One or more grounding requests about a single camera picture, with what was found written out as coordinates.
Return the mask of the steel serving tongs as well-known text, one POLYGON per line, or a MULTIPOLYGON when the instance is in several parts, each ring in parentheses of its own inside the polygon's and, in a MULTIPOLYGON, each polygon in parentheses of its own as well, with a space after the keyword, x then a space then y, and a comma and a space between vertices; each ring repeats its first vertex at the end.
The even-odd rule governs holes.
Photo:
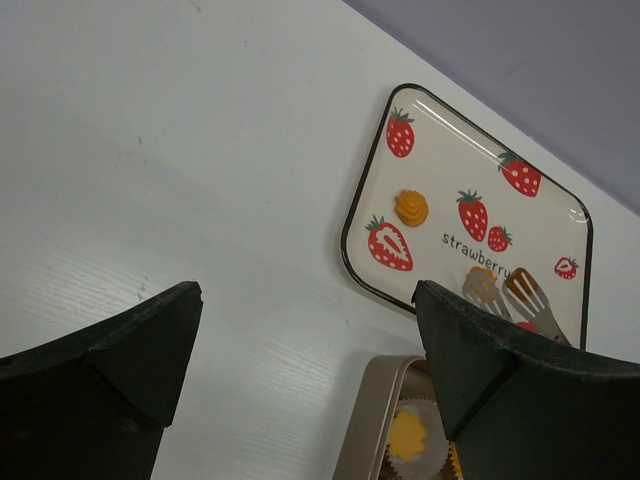
POLYGON ((494 307, 470 303, 548 339, 570 345, 556 321, 546 294, 526 269, 515 269, 497 289, 499 294, 494 307))

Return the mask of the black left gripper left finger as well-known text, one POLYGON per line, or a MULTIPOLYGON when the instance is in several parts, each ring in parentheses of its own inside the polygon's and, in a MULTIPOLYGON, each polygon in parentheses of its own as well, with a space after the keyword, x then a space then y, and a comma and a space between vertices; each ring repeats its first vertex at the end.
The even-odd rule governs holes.
POLYGON ((199 329, 185 281, 1 360, 4 479, 148 479, 199 329))

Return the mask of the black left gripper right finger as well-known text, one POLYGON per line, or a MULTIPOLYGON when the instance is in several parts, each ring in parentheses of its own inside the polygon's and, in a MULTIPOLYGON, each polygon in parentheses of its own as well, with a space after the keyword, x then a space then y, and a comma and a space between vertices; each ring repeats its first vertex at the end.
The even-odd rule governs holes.
POLYGON ((638 478, 638 364, 550 340, 434 281, 413 300, 464 478, 638 478))

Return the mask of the orange round cookie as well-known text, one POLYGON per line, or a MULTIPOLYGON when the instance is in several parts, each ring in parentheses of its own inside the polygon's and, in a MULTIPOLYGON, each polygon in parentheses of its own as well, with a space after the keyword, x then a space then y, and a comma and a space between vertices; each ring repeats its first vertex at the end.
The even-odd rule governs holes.
POLYGON ((403 190, 396 195, 394 211, 401 222, 409 227, 422 225, 430 213, 426 197, 415 190, 403 190))

